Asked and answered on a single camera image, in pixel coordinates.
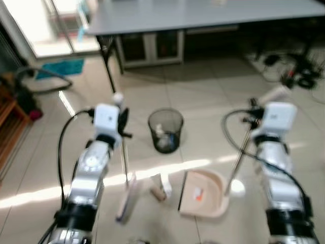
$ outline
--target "glass door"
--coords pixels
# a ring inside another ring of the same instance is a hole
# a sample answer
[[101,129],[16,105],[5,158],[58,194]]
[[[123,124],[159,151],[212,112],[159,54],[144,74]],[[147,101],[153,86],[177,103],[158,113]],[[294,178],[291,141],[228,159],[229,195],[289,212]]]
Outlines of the glass door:
[[36,58],[98,51],[86,0],[3,0]]

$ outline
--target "wastebasket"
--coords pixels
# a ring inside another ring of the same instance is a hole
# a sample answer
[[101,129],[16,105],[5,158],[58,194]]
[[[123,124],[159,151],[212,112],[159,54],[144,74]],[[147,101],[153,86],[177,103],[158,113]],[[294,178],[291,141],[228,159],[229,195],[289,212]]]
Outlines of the wastebasket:
[[162,154],[174,152],[180,143],[183,116],[175,109],[163,108],[153,112],[148,124],[153,145]]

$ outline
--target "tile floor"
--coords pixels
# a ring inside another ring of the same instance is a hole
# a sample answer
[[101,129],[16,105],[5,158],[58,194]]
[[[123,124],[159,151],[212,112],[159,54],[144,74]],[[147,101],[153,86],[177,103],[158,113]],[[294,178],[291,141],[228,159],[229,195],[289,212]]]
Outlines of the tile floor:
[[[256,70],[237,57],[136,69],[123,76],[119,75],[114,60],[110,62],[118,89],[124,93],[125,104],[131,109],[127,126],[127,131],[134,134],[134,138],[127,141],[131,171],[176,164],[180,169],[203,166],[228,177],[236,151],[222,134],[222,116],[234,108],[245,108],[247,98],[258,97],[271,89],[274,84],[266,82],[263,75],[266,78],[277,75],[272,69],[261,74],[257,71],[262,70],[261,64],[253,63]],[[87,58],[83,73],[71,78],[75,83],[71,90],[39,97],[44,117],[30,129],[0,190],[0,243],[37,243],[59,208],[56,145],[59,132],[70,116],[68,110],[77,111],[111,101],[108,78],[99,57]],[[44,85],[44,82],[34,82],[34,85]],[[324,99],[324,80],[320,84],[315,95]],[[316,233],[320,243],[325,243],[325,106],[312,101],[309,93],[299,88],[289,100],[299,107],[297,120],[287,137],[294,173],[312,197]],[[185,124],[180,149],[161,155],[152,146],[147,118],[155,109],[169,106],[183,114]],[[232,120],[230,129],[236,140],[242,139],[243,125]],[[68,129],[63,150],[66,183],[75,160],[92,134],[93,128],[86,116],[78,118]],[[165,203],[158,203],[150,195],[151,182],[143,180],[141,198],[131,220],[120,226],[114,221],[125,189],[123,180],[119,180],[122,174],[119,154],[117,151],[110,162],[107,187],[94,227],[95,243],[123,244],[137,237],[152,244],[196,244],[207,240],[219,244],[268,242],[262,199],[258,194],[260,186],[251,160],[245,160],[237,177],[244,191],[232,193],[229,209],[222,218],[206,220],[178,214],[183,180],[180,170],[170,175],[173,194]]]

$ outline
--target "black cable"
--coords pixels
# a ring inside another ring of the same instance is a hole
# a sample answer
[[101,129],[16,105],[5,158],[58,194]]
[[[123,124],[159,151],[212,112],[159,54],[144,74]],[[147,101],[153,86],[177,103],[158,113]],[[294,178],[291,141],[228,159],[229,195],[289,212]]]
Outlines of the black cable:
[[45,74],[60,78],[61,80],[64,80],[64,81],[67,82],[66,85],[62,85],[62,86],[59,86],[59,87],[50,88],[50,89],[46,89],[46,90],[34,90],[34,91],[31,91],[33,94],[36,94],[36,95],[48,94],[48,93],[52,93],[52,92],[59,92],[60,90],[66,90],[66,89],[70,88],[73,85],[73,82],[71,80],[67,79],[63,75],[54,73],[52,71],[45,70],[45,69],[42,69],[42,68],[36,68],[36,67],[22,67],[22,68],[18,69],[16,71],[16,73],[15,73],[14,78],[15,78],[15,82],[16,82],[17,87],[22,86],[21,85],[21,80],[22,80],[21,75],[26,73],[26,72],[30,72],[30,71],[42,72],[42,73],[45,73]]
[[65,123],[58,142],[57,146],[57,174],[59,178],[59,183],[61,187],[61,209],[64,207],[64,182],[63,182],[63,176],[62,176],[62,141],[63,141],[63,136],[68,128],[68,125],[80,114],[82,113],[89,113],[89,110],[80,110],[78,111],[75,115],[70,117],[68,121]]
[[222,128],[222,131],[223,131],[224,136],[226,137],[227,141],[235,149],[237,149],[238,151],[241,151],[244,155],[249,156],[249,157],[251,157],[251,158],[253,158],[255,160],[258,160],[258,161],[262,162],[263,164],[265,164],[266,166],[268,166],[269,168],[272,168],[273,170],[279,171],[279,172],[285,174],[286,176],[288,176],[294,182],[294,184],[299,188],[299,190],[300,190],[303,198],[305,198],[306,197],[306,193],[305,193],[304,189],[302,188],[302,186],[299,184],[299,182],[290,173],[288,173],[287,171],[285,171],[285,170],[283,170],[283,169],[281,169],[281,168],[279,168],[279,167],[277,167],[277,166],[275,166],[273,164],[270,164],[266,160],[261,159],[260,157],[258,157],[256,155],[250,154],[250,153],[242,150],[240,148],[240,146],[237,145],[237,143],[232,139],[232,137],[231,137],[231,135],[229,133],[228,127],[227,127],[227,121],[228,121],[229,117],[232,116],[232,115],[238,114],[238,113],[247,113],[247,112],[248,112],[248,110],[244,110],[244,109],[234,110],[234,111],[226,114],[223,117],[222,122],[221,122],[221,128]]
[[38,244],[43,244],[45,239],[52,233],[52,231],[54,230],[55,226],[56,226],[57,222],[54,221],[53,224],[45,231],[45,233],[43,234],[43,236],[41,237],[41,239],[39,240]]

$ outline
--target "dustpan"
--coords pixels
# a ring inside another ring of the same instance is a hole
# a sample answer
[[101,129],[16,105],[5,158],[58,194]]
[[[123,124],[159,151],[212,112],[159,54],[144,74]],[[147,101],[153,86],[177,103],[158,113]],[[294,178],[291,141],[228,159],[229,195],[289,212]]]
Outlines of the dustpan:
[[225,213],[229,196],[226,181],[217,172],[190,170],[184,177],[178,211],[182,215],[217,218]]

